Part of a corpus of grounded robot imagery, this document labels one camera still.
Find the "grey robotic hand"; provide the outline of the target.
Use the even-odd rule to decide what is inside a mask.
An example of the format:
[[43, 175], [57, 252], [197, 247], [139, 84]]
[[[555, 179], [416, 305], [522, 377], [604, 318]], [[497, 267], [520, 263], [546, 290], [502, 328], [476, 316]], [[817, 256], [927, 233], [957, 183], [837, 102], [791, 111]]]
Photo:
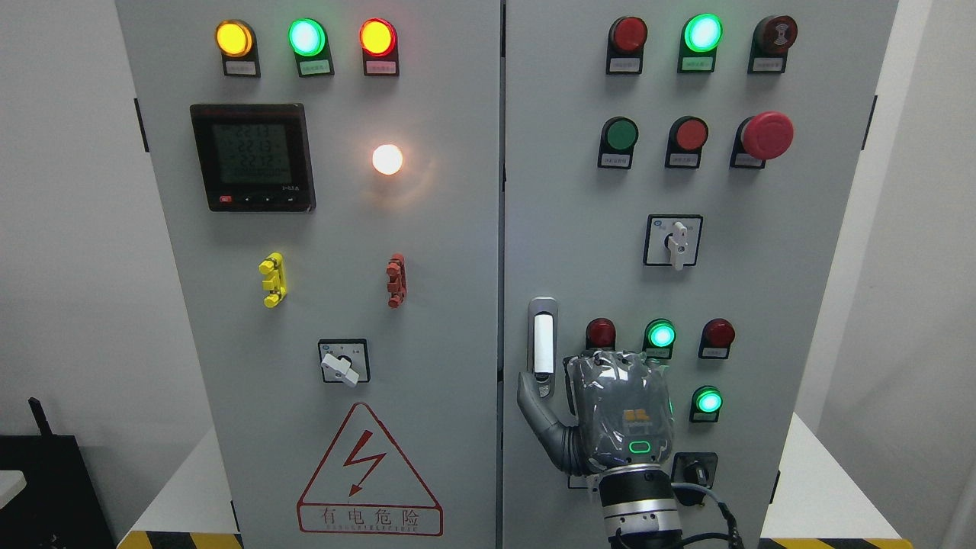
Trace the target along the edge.
[[517, 404], [552, 464], [570, 476], [661, 464], [674, 444], [665, 365], [645, 352], [590, 348], [565, 358], [575, 426], [563, 424], [534, 387], [518, 378]]

